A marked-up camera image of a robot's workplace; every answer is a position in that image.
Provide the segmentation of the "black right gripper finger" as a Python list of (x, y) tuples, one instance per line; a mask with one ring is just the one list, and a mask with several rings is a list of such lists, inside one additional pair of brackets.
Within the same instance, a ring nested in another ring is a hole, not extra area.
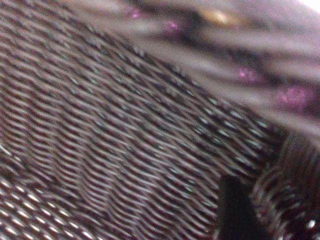
[(233, 176), (220, 179), (217, 210), (217, 229), (220, 240), (256, 240), (257, 221), (248, 192)]

